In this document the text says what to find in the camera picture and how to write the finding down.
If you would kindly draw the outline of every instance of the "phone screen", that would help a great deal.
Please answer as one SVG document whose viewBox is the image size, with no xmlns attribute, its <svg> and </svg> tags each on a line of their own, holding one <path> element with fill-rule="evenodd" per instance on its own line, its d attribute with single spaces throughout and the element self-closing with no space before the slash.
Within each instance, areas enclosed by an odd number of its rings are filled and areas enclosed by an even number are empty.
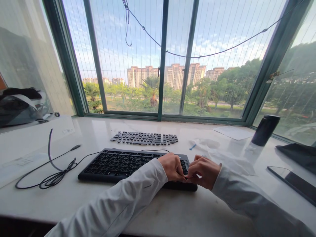
<svg viewBox="0 0 316 237">
<path fill-rule="evenodd" d="M 313 185 L 288 169 L 273 166 L 268 166 L 268 169 L 279 176 L 279 178 L 284 179 L 286 183 L 291 184 L 292 188 L 294 187 L 294 189 L 299 191 L 298 193 L 303 194 L 305 198 L 308 197 L 307 200 L 316 206 L 316 188 Z"/>
</svg>

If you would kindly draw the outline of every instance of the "paper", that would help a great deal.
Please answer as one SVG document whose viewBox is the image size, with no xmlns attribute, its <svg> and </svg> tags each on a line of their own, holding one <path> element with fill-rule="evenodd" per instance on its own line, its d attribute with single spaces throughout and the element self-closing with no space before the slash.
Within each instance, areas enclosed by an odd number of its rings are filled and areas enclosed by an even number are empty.
<svg viewBox="0 0 316 237">
<path fill-rule="evenodd" d="M 0 165 L 0 188 L 47 161 L 49 161 L 47 153 L 38 153 Z"/>
<path fill-rule="evenodd" d="M 238 141 L 253 136 L 253 133 L 236 126 L 222 126 L 214 128 L 213 130 Z"/>
<path fill-rule="evenodd" d="M 205 156 L 217 164 L 222 163 L 235 173 L 252 176 L 256 175 L 253 165 L 248 160 L 244 157 L 236 157 L 230 152 L 219 150 L 216 141 L 195 138 L 190 141 L 190 144 L 196 144 L 196 147 L 194 148 L 198 150 L 196 154 Z"/>
</svg>

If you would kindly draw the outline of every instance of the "small blue object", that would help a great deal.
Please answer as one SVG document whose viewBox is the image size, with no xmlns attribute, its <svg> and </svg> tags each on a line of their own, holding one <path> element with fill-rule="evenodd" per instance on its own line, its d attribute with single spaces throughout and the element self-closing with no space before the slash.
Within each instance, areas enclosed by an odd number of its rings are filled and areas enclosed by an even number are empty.
<svg viewBox="0 0 316 237">
<path fill-rule="evenodd" d="M 194 144 L 193 147 L 191 147 L 189 150 L 192 150 L 195 146 L 196 146 L 196 144 Z"/>
</svg>

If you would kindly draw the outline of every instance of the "white long-sleeve shirt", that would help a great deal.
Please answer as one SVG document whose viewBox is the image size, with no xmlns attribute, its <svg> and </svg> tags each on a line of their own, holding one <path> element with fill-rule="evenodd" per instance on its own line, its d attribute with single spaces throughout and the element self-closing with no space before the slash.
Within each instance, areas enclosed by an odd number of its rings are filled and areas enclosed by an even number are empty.
<svg viewBox="0 0 316 237">
<path fill-rule="evenodd" d="M 153 159 L 82 206 L 72 217 L 60 221 L 46 237 L 118 236 L 167 181 L 162 165 Z M 222 166 L 212 192 L 234 212 L 250 217 L 261 236 L 315 236 L 303 222 L 282 210 L 259 187 L 225 166 Z"/>
</svg>

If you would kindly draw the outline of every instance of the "water bottle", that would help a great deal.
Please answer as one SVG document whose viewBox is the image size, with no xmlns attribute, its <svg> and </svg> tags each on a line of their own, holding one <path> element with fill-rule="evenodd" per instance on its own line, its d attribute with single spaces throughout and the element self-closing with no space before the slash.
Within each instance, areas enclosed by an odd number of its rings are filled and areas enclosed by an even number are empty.
<svg viewBox="0 0 316 237">
<path fill-rule="evenodd" d="M 263 116 L 256 133 L 252 137 L 251 142 L 258 146 L 265 146 L 269 138 L 271 137 L 274 129 L 280 121 L 279 116 L 265 115 Z"/>
</svg>

